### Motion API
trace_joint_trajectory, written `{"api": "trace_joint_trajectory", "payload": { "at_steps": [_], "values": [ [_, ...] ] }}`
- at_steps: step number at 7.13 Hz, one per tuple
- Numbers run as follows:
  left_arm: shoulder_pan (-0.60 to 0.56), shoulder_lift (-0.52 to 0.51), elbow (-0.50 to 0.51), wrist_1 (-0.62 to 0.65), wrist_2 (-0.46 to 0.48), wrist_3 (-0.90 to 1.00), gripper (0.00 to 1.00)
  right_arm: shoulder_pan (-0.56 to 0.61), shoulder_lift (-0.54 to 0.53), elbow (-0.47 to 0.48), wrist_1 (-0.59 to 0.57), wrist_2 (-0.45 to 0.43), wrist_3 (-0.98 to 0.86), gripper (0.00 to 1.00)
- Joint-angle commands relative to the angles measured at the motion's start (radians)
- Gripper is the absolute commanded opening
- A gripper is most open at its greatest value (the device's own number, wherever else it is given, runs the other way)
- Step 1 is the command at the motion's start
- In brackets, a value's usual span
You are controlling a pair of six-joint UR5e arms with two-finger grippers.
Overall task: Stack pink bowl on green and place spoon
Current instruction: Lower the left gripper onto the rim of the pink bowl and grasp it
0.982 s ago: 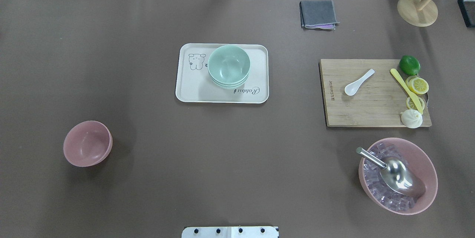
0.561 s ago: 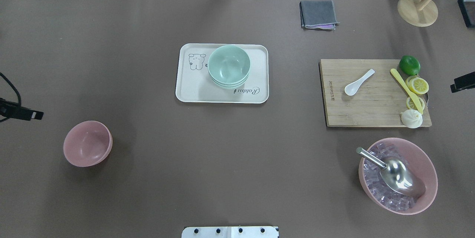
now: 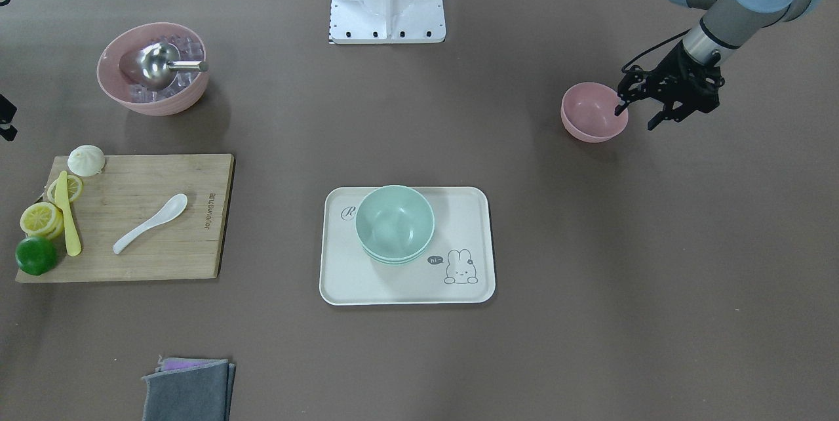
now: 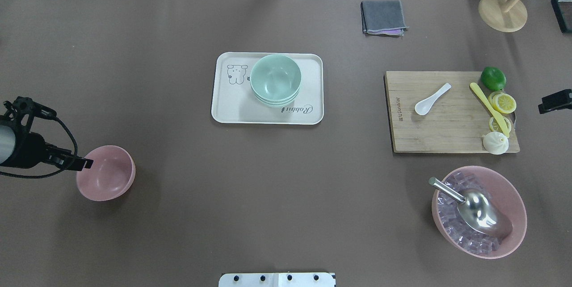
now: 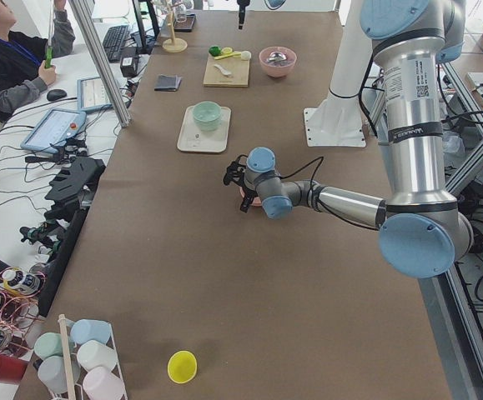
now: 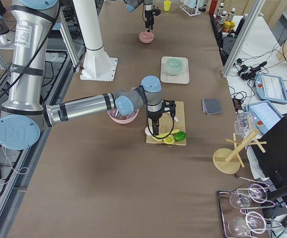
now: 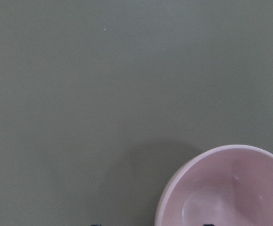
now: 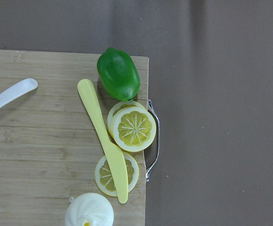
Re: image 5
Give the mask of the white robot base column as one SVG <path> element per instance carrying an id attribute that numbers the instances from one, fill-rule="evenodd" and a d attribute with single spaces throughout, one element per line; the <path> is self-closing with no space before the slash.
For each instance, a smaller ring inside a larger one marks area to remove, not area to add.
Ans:
<path id="1" fill-rule="evenodd" d="M 360 90 L 370 72 L 372 41 L 360 26 L 363 4 L 356 0 L 350 5 L 326 99 L 304 110 L 306 141 L 312 148 L 366 146 Z"/>

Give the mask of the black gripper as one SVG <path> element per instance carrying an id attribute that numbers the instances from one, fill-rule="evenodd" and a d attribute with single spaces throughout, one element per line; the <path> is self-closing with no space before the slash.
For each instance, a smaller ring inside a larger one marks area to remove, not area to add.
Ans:
<path id="1" fill-rule="evenodd" d="M 246 8 L 250 5 L 250 0 L 237 0 L 237 4 L 239 7 L 238 30 L 242 30 L 244 27 L 245 11 L 246 11 Z"/>
<path id="2" fill-rule="evenodd" d="M 253 201 L 258 197 L 258 193 L 248 187 L 243 187 L 243 200 L 240 205 L 240 210 L 242 212 L 248 212 L 249 208 L 252 206 Z"/>

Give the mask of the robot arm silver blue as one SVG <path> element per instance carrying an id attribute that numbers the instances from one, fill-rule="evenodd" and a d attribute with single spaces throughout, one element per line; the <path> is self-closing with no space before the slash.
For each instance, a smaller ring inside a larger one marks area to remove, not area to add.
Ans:
<path id="1" fill-rule="evenodd" d="M 244 27 L 246 8 L 250 5 L 250 0 L 237 0 L 238 5 L 238 30 Z M 281 8 L 285 0 L 264 0 L 264 5 L 271 11 Z"/>
<path id="2" fill-rule="evenodd" d="M 473 233 L 445 186 L 443 128 L 435 67 L 460 56 L 465 27 L 462 1 L 366 1 L 360 26 L 382 68 L 387 129 L 378 135 L 391 195 L 387 199 L 317 183 L 289 182 L 274 153 L 253 149 L 245 164 L 231 163 L 225 182 L 244 192 L 243 207 L 259 198 L 269 218 L 296 206 L 330 213 L 379 234 L 385 260 L 414 278 L 446 272 L 465 255 Z"/>

